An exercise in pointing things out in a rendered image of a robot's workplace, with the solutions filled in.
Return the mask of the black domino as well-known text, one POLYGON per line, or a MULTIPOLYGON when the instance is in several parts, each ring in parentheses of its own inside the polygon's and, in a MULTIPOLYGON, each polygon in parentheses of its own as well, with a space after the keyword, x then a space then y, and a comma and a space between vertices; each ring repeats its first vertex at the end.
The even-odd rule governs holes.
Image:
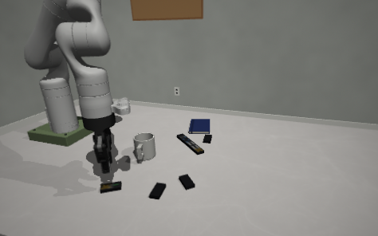
POLYGON ((190 149, 197 155, 203 154, 204 150, 197 144, 190 146, 190 149))
POLYGON ((183 143, 186 144, 189 148, 190 148, 190 146, 196 144, 196 143, 194 143, 194 142, 193 142, 192 140, 190 140, 190 139, 184 140, 183 143))
POLYGON ((154 188, 152 189, 149 198, 150 199, 159 199, 163 194, 163 191, 166 188, 166 183, 156 183, 154 188))
POLYGON ((195 184, 193 183, 188 174, 179 176, 179 181, 183 184, 186 190, 195 187, 195 184))
POLYGON ((207 144, 210 144, 211 143, 211 138, 212 138, 212 135, 205 135, 203 142, 207 143, 207 144))
POLYGON ((121 181, 114 183, 105 183, 100 185, 100 193, 106 193, 110 191, 119 191, 121 190, 121 181))
POLYGON ((184 140, 189 139, 189 138, 186 137, 184 134, 179 134, 179 135, 177 135, 177 138, 178 138, 179 140, 181 140, 182 142, 183 142, 184 140))

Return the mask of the dark blue book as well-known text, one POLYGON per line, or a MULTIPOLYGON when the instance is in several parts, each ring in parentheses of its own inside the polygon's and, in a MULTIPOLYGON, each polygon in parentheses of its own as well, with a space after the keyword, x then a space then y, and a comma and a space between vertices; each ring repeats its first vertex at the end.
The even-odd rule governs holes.
POLYGON ((189 134, 210 134, 210 119, 191 119, 189 134))

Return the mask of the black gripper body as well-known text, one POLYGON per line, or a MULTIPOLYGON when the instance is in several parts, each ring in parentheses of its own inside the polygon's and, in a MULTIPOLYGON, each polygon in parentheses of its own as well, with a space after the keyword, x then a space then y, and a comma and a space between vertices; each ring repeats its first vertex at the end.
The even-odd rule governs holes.
POLYGON ((107 145, 106 133, 107 129, 112 127, 116 123, 115 113, 110 116, 96 118, 96 119, 87 119, 82 117, 84 128, 89 131, 95 132, 95 140, 97 143, 98 136, 101 136, 103 144, 107 145))

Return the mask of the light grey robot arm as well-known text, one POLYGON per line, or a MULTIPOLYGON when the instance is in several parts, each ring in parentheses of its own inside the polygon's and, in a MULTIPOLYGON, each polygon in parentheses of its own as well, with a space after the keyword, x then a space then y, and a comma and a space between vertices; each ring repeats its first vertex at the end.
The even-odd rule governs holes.
POLYGON ((79 128, 67 62, 76 81, 82 117, 130 113, 128 98, 112 101, 106 70, 81 58, 104 56, 110 46, 100 0, 43 1, 24 56, 31 68, 49 69, 39 84, 51 131, 66 133, 79 128))

